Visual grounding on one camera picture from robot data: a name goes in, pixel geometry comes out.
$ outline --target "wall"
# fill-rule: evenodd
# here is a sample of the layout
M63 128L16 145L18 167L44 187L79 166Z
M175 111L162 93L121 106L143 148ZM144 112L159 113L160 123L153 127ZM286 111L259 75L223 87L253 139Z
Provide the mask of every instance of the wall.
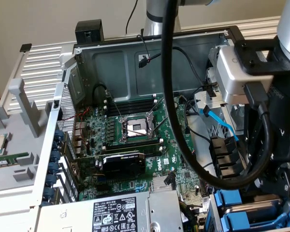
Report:
M181 26L280 15L286 0L220 0L211 6L181 7ZM76 23L102 19L105 37L125 33L135 0L0 0L0 95L21 44L74 41ZM144 26L145 0L139 0L128 33Z

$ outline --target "motherboard logo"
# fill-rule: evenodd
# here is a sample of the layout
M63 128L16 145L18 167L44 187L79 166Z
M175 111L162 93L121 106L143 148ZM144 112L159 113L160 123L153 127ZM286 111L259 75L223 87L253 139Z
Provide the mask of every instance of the motherboard logo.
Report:
M158 171L161 171L162 167L161 167L161 159L160 158L157 160L157 164L158 164Z

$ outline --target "screw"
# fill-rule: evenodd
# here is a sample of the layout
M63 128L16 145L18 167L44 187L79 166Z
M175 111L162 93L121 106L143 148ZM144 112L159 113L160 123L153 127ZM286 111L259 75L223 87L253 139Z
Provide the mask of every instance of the screw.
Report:
M254 65L255 65L255 62L251 59L251 60L249 61L249 64L250 64L250 66L254 66Z

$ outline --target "cpu socket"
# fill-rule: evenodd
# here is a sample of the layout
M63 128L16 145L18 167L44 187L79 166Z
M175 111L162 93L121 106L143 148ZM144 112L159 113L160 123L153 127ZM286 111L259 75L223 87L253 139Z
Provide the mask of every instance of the cpu socket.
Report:
M151 139L154 129L153 114L146 113L144 116L126 117L124 118L122 126L122 141L144 136Z

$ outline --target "power supply label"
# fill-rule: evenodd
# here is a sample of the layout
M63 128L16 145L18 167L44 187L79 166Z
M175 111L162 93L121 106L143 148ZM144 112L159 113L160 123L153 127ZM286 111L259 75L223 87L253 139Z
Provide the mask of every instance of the power supply label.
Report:
M136 198L94 203L92 232L137 232Z

